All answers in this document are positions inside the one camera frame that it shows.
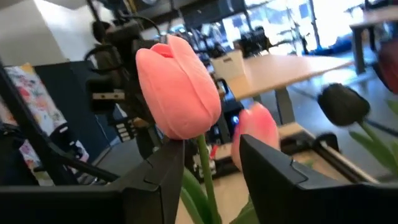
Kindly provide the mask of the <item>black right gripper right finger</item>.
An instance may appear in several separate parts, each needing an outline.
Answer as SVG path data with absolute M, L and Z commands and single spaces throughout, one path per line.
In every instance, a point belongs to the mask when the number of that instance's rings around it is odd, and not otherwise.
M 262 224 L 398 224 L 398 184 L 344 184 L 247 134 L 240 158 Z

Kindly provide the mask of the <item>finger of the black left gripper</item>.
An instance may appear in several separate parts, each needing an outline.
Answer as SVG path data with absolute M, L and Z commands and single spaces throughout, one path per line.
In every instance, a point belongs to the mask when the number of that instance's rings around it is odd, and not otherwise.
M 86 81 L 86 94 L 90 109 L 94 113 L 113 112 L 116 103 L 125 100 L 124 91 L 115 89 L 111 77 L 108 76 L 88 79 Z

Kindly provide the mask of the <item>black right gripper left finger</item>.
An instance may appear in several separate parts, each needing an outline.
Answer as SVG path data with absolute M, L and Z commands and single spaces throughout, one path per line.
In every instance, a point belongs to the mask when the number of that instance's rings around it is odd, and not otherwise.
M 183 170 L 172 140 L 108 185 L 0 187 L 0 224 L 174 224 Z

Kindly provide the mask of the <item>pink artificial tulip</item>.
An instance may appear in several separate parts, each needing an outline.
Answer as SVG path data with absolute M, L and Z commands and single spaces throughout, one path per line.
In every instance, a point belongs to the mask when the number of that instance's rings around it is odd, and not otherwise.
M 174 35 L 168 35 L 165 44 L 139 49 L 136 65 L 145 101 L 159 129 L 173 140 L 197 140 L 205 188 L 184 170 L 180 198 L 187 212 L 194 224 L 221 224 L 204 136 L 221 115 L 214 81 L 190 44 Z
M 269 110 L 255 102 L 249 109 L 239 114 L 239 123 L 235 127 L 231 146 L 231 157 L 235 166 L 242 171 L 239 142 L 242 134 L 248 134 L 274 149 L 280 150 L 279 130 Z

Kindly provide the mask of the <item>black artificial tulip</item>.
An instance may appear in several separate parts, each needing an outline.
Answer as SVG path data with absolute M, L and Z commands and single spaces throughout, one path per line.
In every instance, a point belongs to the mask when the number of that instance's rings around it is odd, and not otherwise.
M 317 103 L 335 126 L 358 124 L 365 133 L 350 131 L 351 138 L 398 178 L 398 139 L 388 144 L 365 123 L 371 111 L 371 105 L 365 98 L 347 86 L 332 83 L 317 96 Z

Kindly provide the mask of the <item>floral patterned cloth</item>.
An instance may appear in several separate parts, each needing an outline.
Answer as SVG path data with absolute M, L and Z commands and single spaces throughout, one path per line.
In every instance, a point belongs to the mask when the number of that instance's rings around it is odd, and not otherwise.
M 41 129 L 50 136 L 56 128 L 63 124 L 67 124 L 62 112 L 56 107 L 53 99 L 48 93 L 45 85 L 29 63 L 21 66 L 7 67 L 6 71 L 10 79 L 13 81 L 19 93 L 28 105 L 31 113 Z M 6 124 L 18 126 L 12 113 L 8 110 L 6 104 L 0 96 L 0 121 Z M 76 142 L 79 160 L 87 162 L 89 154 L 79 140 Z M 40 159 L 28 140 L 25 140 L 19 148 L 28 167 L 33 169 L 39 166 Z

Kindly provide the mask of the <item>black metal stand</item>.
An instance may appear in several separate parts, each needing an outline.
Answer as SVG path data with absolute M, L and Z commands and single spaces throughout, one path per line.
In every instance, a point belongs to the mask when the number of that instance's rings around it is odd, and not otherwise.
M 25 104 L 23 97 L 9 78 L 7 71 L 0 60 L 0 96 L 7 108 L 12 113 L 25 134 L 35 152 L 40 158 L 42 165 L 48 172 L 55 185 L 78 185 L 79 182 L 74 173 L 69 169 L 76 168 L 84 173 L 98 177 L 107 182 L 114 182 L 118 175 L 106 170 L 99 169 L 63 152 L 56 146 L 36 123 L 29 107 Z

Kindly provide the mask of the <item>white cardboard box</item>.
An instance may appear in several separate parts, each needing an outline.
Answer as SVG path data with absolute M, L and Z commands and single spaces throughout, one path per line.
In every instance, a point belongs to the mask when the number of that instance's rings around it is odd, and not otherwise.
M 231 80 L 245 73 L 243 53 L 240 50 L 234 50 L 224 56 L 213 58 L 210 62 L 216 78 Z

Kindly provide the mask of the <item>black computer tower blue fans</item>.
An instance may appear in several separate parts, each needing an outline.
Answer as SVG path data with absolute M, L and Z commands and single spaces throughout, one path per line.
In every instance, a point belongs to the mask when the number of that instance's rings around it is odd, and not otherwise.
M 240 101 L 237 101 L 229 89 L 226 80 L 219 78 L 216 80 L 218 90 L 221 91 L 221 116 L 218 126 L 221 131 L 221 139 L 223 142 L 230 142 L 234 135 L 234 129 L 239 123 L 238 115 L 244 108 Z

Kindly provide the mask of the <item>light wood desk grey legs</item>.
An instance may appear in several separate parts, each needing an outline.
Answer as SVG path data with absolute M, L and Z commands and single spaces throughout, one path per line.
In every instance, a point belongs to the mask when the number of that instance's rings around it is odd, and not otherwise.
M 252 98 L 262 103 L 261 95 L 273 91 L 280 123 L 288 124 L 295 121 L 288 86 L 351 64 L 352 60 L 336 57 L 269 54 L 244 59 L 243 71 L 225 81 L 237 101 Z

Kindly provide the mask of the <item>dark red seat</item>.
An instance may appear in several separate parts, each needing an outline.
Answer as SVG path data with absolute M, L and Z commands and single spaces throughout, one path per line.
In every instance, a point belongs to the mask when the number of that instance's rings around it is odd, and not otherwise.
M 378 52 L 378 67 L 383 84 L 398 95 L 398 39 L 382 43 Z

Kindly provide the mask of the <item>wooden table dark legs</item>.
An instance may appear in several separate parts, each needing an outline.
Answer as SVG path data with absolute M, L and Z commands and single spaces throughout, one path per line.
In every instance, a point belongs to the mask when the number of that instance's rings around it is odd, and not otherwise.
M 356 73 L 362 74 L 366 71 L 363 55 L 362 33 L 364 30 L 369 34 L 370 49 L 376 51 L 376 40 L 374 27 L 384 22 L 398 22 L 398 6 L 387 6 L 380 9 L 365 11 L 360 20 L 352 23 L 349 27 L 352 31 L 352 49 L 354 57 L 354 66 Z

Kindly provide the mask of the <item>black aluminium table frame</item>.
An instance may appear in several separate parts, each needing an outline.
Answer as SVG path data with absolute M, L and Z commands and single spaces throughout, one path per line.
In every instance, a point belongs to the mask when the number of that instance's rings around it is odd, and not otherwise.
M 309 164 L 311 168 L 336 180 L 351 183 L 379 182 L 340 154 L 336 136 L 332 133 L 317 138 L 306 131 L 283 136 L 281 150 L 293 156 L 296 161 Z

